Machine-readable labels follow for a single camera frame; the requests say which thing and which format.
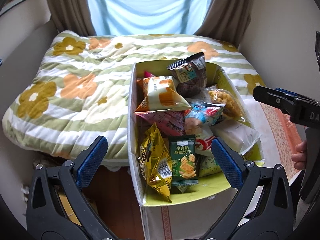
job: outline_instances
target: brown curtain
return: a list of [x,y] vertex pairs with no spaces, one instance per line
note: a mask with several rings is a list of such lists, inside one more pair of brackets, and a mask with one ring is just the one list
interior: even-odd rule
[[252,0],[212,0],[203,24],[195,35],[239,46],[250,22]]
[[80,36],[96,34],[87,0],[47,0],[47,2],[52,20],[60,32],[71,30]]

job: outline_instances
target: orange and white snack bag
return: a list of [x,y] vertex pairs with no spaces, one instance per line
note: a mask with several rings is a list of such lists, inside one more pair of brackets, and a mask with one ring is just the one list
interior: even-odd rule
[[189,103],[177,93],[172,76],[144,78],[143,87],[145,98],[136,112],[192,109]]

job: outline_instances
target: white wall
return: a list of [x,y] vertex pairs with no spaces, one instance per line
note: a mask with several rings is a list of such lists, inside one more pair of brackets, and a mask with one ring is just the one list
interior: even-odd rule
[[240,51],[270,88],[281,87],[320,99],[314,0],[254,0]]
[[[23,86],[24,89],[27,86],[26,84],[31,81],[29,76],[33,75],[34,77],[44,51],[41,51],[42,48],[39,48],[37,42],[30,43],[36,50],[32,56],[34,58],[40,57],[39,62],[32,64],[32,66],[28,65],[30,60],[23,53],[20,54],[23,55],[21,62],[19,59],[12,61],[10,59],[12,57],[9,57],[9,55],[31,32],[47,22],[49,17],[50,13],[46,0],[26,0],[0,17],[0,58],[4,60],[3,65],[0,66],[0,79],[2,79],[0,84],[0,119],[2,119],[5,111],[3,108],[7,108],[21,92],[22,88],[20,86]],[[22,80],[15,77],[17,73],[16,62],[19,62],[21,68],[23,65],[26,67],[24,68],[26,73],[18,71]],[[13,145],[4,136],[2,127],[0,127],[0,193],[13,215],[24,227],[26,226],[26,219],[23,214],[26,212],[26,203],[23,200],[20,188],[22,183],[30,183],[34,156],[34,152],[25,151]]]
[[46,0],[26,0],[0,16],[0,58],[5,60],[12,50],[49,18]]

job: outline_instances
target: finger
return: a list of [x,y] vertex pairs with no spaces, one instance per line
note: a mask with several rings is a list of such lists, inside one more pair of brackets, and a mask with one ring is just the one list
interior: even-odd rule
[[305,162],[296,162],[293,166],[296,170],[304,170],[306,168],[306,163]]
[[305,152],[307,150],[307,141],[303,141],[302,143],[299,143],[296,145],[296,151],[299,152]]
[[295,153],[291,155],[291,159],[293,162],[305,162],[307,161],[307,153]]

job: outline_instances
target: wooden floor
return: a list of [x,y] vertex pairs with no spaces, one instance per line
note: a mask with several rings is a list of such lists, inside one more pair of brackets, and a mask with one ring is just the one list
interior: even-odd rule
[[121,239],[144,240],[140,208],[128,168],[117,172],[100,166],[84,194],[95,200],[99,216]]

